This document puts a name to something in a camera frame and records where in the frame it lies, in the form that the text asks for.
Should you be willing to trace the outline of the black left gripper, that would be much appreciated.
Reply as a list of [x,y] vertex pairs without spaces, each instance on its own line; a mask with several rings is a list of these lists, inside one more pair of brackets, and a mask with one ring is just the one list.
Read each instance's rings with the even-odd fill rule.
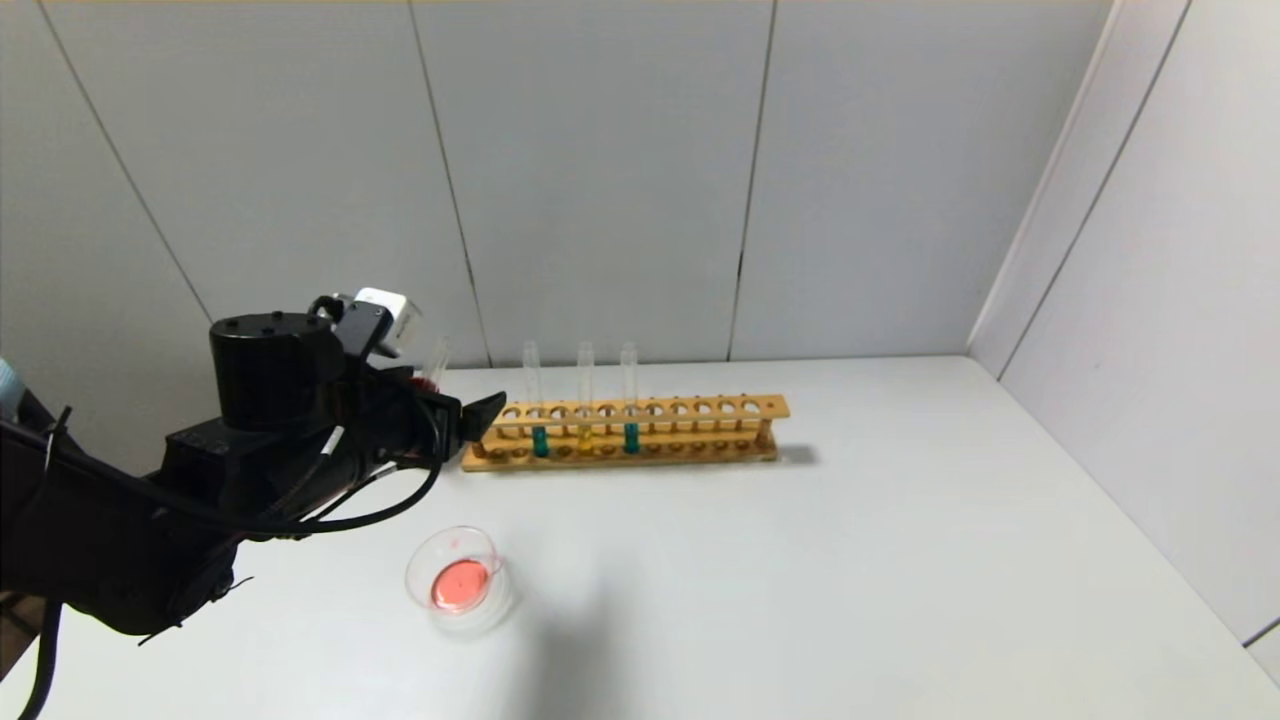
[[481,442],[508,404],[504,391],[462,406],[430,389],[411,366],[364,369],[342,386],[342,425],[378,464],[429,468],[448,462],[465,442]]

